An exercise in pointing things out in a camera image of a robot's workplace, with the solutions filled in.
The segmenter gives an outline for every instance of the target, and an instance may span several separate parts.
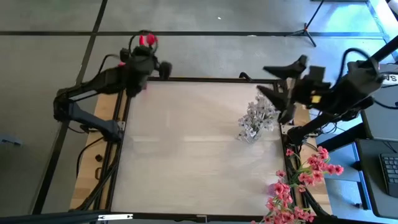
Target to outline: white board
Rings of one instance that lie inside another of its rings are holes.
[[[149,82],[131,103],[112,211],[265,215],[285,167],[279,129],[235,139],[256,94],[248,83]]]

